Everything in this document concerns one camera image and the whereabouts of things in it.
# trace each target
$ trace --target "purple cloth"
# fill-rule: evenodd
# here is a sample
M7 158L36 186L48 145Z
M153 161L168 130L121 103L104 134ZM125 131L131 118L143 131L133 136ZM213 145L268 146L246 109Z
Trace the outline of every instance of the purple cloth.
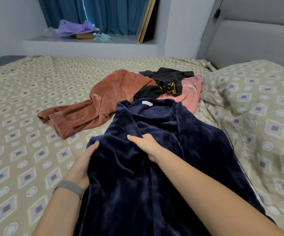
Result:
M58 35L70 36L73 34L82 34L93 32L95 27L88 21L84 21L84 24L76 24L66 20L61 20L58 27Z

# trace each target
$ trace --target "black cable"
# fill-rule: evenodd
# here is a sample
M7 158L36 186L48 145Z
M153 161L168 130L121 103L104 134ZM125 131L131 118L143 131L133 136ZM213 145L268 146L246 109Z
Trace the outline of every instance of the black cable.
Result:
M219 15L220 15L220 6L219 6L219 8L216 10L216 12L214 14L214 18L215 19L217 19L219 17Z

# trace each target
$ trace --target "patterned bed sheet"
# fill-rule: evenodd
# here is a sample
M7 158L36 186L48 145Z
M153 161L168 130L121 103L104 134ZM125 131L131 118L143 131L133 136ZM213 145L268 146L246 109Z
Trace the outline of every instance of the patterned bed sheet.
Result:
M62 140L38 119L37 113L88 99L91 88L115 70L138 73L160 67L192 70L195 74L215 70L209 62L194 59L53 56L26 57L0 67L0 235L32 234L54 186L85 150L89 139L104 134L112 122L111 117L100 127ZM206 108L201 101L195 116L218 127ZM284 216L263 206L284 229Z

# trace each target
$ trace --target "bed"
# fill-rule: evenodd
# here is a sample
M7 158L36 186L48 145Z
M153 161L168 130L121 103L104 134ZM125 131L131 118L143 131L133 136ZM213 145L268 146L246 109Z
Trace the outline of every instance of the bed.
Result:
M224 0L216 19L214 13L221 1L215 1L197 55L197 59L206 60L0 59L0 235L32 234L54 186L89 139L104 134L112 122L111 117L100 127L62 140L37 113L88 99L91 88L115 70L138 73L160 67L203 75L203 92L194 115L227 134L267 215L284 230L284 131L278 131L284 129L284 44L279 44L284 38L284 0ZM262 14L266 6L274 15ZM276 19L276 12L282 17ZM276 99L271 100L276 96L283 97L280 108L275 106ZM276 131L267 134L269 140L262 139L260 132L267 126ZM263 142L261 155L253 146L259 140ZM272 153L275 159L266 156Z

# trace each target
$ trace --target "hand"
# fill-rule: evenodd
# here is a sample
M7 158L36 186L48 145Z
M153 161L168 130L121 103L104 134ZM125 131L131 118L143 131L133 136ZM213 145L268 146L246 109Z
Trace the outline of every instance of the hand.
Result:
M151 134L145 134L142 137L143 138L138 138L130 135L127 136L127 138L131 142L135 143L138 147L141 148L141 150L145 151L148 154L148 158L152 162L156 162L156 157L160 154L163 147L156 142Z
M96 141L74 162L71 169L65 176L65 180L76 183L79 187L86 190L89 187L89 177L87 175L87 169L89 167L89 160L93 152L98 148L99 142Z

